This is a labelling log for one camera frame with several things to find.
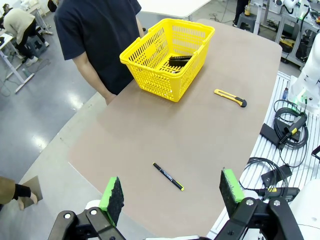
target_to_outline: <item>short sleeve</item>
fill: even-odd
[[[54,22],[64,60],[74,59],[83,54],[86,49],[76,21],[55,15]]]
[[[138,0],[129,0],[131,6],[133,7],[135,15],[137,15],[141,11],[141,6]]]

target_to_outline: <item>basket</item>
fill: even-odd
[[[215,29],[201,23],[163,19],[120,55],[139,87],[178,102],[205,63]],[[192,56],[183,67],[169,58]]]

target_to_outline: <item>gray stool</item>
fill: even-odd
[[[37,58],[39,58],[40,55],[47,50],[46,45],[40,40],[37,35],[28,37],[25,45]]]
[[[238,29],[243,29],[242,24],[248,24],[250,27],[250,32],[253,33],[255,29],[256,19],[257,15],[251,13],[250,16],[246,16],[244,13],[241,13],[236,27]]]

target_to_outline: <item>person in black t-shirt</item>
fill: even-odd
[[[65,60],[109,104],[132,80],[120,54],[144,32],[137,0],[63,0],[54,22]]]

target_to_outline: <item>black pants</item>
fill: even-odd
[[[16,49],[18,49],[19,52],[21,52],[23,55],[25,55],[28,59],[32,59],[34,57],[32,52],[28,48],[26,48],[26,46],[25,46],[27,43],[28,37],[33,37],[33,36],[37,35],[43,43],[45,43],[45,41],[46,41],[38,33],[38,31],[36,30],[36,26],[37,26],[36,20],[33,20],[33,22],[30,24],[30,26],[28,26],[28,28],[24,31],[22,41],[16,47]]]
[[[235,17],[233,23],[235,25],[238,24],[240,14],[245,12],[245,7],[248,5],[249,0],[238,0],[236,2],[236,9],[235,9]]]
[[[31,189],[28,186],[16,184],[12,199],[18,200],[18,197],[31,197]]]

